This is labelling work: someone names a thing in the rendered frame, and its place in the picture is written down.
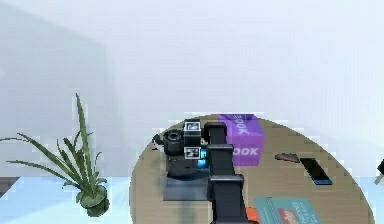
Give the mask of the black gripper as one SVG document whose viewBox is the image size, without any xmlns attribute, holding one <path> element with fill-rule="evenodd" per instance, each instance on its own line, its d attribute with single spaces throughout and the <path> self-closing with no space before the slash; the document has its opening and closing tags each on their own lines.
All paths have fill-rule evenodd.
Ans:
<svg viewBox="0 0 384 224">
<path fill-rule="evenodd" d="M 180 156 L 184 153 L 183 132 L 177 129 L 171 129 L 164 133 L 163 140 L 159 134 L 152 138 L 152 149 L 163 151 L 168 156 Z"/>
</svg>

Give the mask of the green potted house plant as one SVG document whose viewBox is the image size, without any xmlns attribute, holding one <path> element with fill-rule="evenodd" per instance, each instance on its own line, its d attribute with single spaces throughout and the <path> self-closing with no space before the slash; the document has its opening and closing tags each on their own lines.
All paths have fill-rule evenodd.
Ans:
<svg viewBox="0 0 384 224">
<path fill-rule="evenodd" d="M 73 186 L 78 189 L 75 202 L 80 204 L 80 206 L 87 212 L 87 215 L 89 217 L 100 217 L 108 211 L 110 206 L 108 191 L 104 186 L 104 183 L 107 183 L 107 180 L 101 177 L 96 169 L 101 152 L 98 152 L 95 155 L 94 160 L 91 160 L 88 137 L 92 135 L 92 132 L 87 131 L 81 98 L 78 93 L 76 93 L 75 96 L 79 130 L 73 141 L 70 141 L 68 138 L 63 139 L 63 143 L 67 147 L 67 150 L 62 149 L 59 140 L 56 140 L 56 147 L 59 155 L 55 155 L 37 140 L 23 133 L 18 133 L 17 137 L 0 138 L 0 142 L 15 140 L 33 145 L 50 162 L 55 164 L 60 169 L 60 172 L 34 162 L 11 160 L 8 161 L 8 163 L 22 164 L 24 166 L 44 170 L 45 172 L 62 179 L 64 181 L 62 187 Z"/>
</svg>

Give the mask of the purple book box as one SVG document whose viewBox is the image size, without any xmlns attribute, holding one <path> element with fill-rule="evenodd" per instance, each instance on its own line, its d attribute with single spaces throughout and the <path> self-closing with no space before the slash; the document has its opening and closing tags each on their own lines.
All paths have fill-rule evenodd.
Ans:
<svg viewBox="0 0 384 224">
<path fill-rule="evenodd" d="M 219 114 L 218 121 L 226 124 L 227 143 L 234 146 L 233 165 L 257 166 L 265 142 L 258 118 L 254 114 Z"/>
</svg>

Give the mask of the small orange object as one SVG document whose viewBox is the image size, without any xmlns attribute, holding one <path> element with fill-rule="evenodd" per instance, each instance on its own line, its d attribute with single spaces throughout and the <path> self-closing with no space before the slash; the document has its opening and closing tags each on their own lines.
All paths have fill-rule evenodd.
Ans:
<svg viewBox="0 0 384 224">
<path fill-rule="evenodd" d="M 254 207 L 246 207 L 246 214 L 249 221 L 259 224 L 260 218 L 257 212 L 257 209 Z"/>
</svg>

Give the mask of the round tan wooden table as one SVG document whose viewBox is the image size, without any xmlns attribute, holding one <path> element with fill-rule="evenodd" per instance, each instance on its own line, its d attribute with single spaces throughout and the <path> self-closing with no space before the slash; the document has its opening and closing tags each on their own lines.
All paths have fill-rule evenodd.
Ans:
<svg viewBox="0 0 384 224">
<path fill-rule="evenodd" d="M 237 167 L 244 175 L 244 201 L 255 197 L 299 197 L 308 199 L 323 224 L 379 224 L 360 186 L 328 151 L 304 135 L 278 123 L 262 119 L 265 144 L 259 165 Z M 278 153 L 312 157 L 332 180 L 316 185 L 300 163 L 279 161 Z M 132 173 L 129 204 L 133 224 L 209 224 L 207 201 L 165 201 L 163 180 L 165 155 L 147 147 Z"/>
</svg>

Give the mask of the small dark red card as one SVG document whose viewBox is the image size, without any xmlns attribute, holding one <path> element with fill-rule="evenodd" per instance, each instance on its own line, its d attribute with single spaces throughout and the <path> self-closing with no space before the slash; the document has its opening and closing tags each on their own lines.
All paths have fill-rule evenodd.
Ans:
<svg viewBox="0 0 384 224">
<path fill-rule="evenodd" d="M 290 161 L 294 163 L 299 163 L 300 160 L 296 154 L 292 153 L 281 153 L 275 155 L 276 160 L 282 160 L 282 161 Z"/>
</svg>

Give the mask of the teal book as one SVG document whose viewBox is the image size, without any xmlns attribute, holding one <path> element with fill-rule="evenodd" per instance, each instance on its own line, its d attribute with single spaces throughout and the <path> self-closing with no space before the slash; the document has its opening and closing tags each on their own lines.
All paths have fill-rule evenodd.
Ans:
<svg viewBox="0 0 384 224">
<path fill-rule="evenodd" d="M 323 224 L 306 198 L 255 197 L 260 224 Z"/>
</svg>

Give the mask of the black mobile phone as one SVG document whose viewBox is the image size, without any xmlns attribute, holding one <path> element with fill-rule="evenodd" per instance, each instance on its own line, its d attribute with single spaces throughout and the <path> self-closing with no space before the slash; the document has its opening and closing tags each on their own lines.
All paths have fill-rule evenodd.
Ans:
<svg viewBox="0 0 384 224">
<path fill-rule="evenodd" d="M 300 162 L 304 166 L 308 175 L 315 185 L 332 185 L 333 182 L 323 170 L 315 158 L 301 158 Z"/>
</svg>

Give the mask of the black and grey object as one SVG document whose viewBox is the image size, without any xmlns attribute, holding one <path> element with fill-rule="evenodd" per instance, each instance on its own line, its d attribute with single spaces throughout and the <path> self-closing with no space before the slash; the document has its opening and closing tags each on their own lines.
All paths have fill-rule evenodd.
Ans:
<svg viewBox="0 0 384 224">
<path fill-rule="evenodd" d="M 378 165 L 377 170 L 379 171 L 379 175 L 375 179 L 374 183 L 378 185 L 381 180 L 384 178 L 384 159 L 381 161 L 381 163 Z"/>
</svg>

